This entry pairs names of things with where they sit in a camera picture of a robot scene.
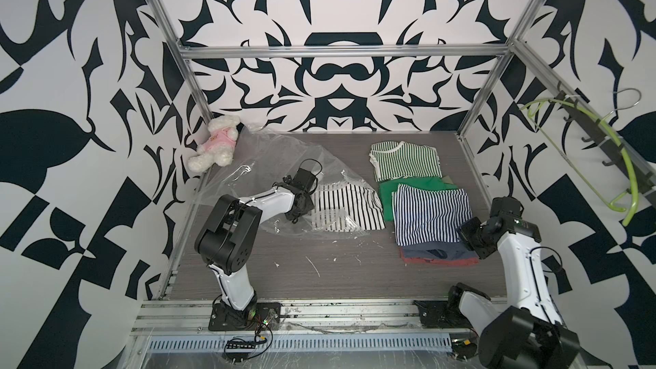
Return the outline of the black white striped garment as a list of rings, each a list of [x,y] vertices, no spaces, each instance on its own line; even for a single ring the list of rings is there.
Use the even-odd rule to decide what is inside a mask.
[[[384,230],[384,210],[372,188],[342,181],[320,184],[312,195],[312,228],[327,232]]]

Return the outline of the red t-shirt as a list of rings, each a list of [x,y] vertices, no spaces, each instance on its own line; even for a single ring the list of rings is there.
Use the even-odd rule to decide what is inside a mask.
[[[479,263],[477,258],[467,258],[462,260],[441,260],[441,259],[432,259],[432,258],[422,258],[422,257],[411,257],[406,256],[401,253],[401,259],[407,264],[430,264],[438,266],[448,266],[448,267],[469,267]]]

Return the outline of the clear plastic vacuum bag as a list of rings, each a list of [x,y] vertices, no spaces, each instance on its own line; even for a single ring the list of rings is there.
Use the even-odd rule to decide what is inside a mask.
[[[372,188],[342,160],[317,143],[289,135],[265,131],[253,133],[245,129],[237,142],[232,164],[212,171],[208,184],[198,193],[195,202],[213,206],[225,194],[237,198],[254,196],[268,191],[285,176],[295,175],[299,168],[305,168],[317,176],[316,189],[319,185],[342,181]],[[291,223],[284,215],[279,215],[262,222],[260,229],[285,237],[331,240],[362,237],[374,232],[315,230],[311,225],[310,213],[297,223]]]

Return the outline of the blue white striped garment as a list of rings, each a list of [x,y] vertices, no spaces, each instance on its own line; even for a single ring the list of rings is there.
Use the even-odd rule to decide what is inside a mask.
[[[401,184],[392,194],[392,211],[399,246],[457,243],[460,227],[473,218],[463,189],[425,191]]]

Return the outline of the green white striped garment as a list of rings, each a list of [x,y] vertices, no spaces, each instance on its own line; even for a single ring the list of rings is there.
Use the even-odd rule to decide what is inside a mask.
[[[437,150],[405,141],[374,143],[369,153],[375,179],[381,183],[393,179],[442,178]]]

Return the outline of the navy blue t-shirt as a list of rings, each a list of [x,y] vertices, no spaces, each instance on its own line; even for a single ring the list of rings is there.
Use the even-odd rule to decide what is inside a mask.
[[[475,251],[468,249],[463,243],[444,243],[431,241],[423,244],[401,246],[401,252],[406,256],[432,258],[441,260],[462,260],[477,258]]]

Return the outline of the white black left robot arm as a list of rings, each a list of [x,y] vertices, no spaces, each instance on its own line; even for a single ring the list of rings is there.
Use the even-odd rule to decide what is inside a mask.
[[[316,186],[315,181],[287,178],[254,196],[219,198],[196,238],[194,249],[215,275],[220,300],[229,309],[243,313],[256,302],[246,264],[261,223],[279,215],[297,222],[314,209],[312,194]]]

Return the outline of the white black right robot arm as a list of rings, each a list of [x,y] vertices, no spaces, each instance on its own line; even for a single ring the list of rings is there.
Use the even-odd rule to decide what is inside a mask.
[[[468,220],[461,241],[480,259],[502,258],[507,306],[500,311],[480,291],[459,283],[449,291],[449,311],[478,334],[478,359],[486,368],[568,368],[580,343],[565,327],[544,276],[539,230],[517,217]]]

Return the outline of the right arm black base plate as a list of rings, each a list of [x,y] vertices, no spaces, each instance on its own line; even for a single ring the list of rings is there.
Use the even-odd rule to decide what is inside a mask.
[[[470,321],[449,301],[414,300],[420,316],[420,323],[425,328],[473,329]]]

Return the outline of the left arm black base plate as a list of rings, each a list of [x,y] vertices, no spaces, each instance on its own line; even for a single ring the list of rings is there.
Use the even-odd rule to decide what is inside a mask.
[[[257,329],[260,324],[274,329],[279,323],[281,308],[279,302],[257,302],[249,304],[244,311],[238,311],[219,301],[212,306],[208,330],[249,331]]]

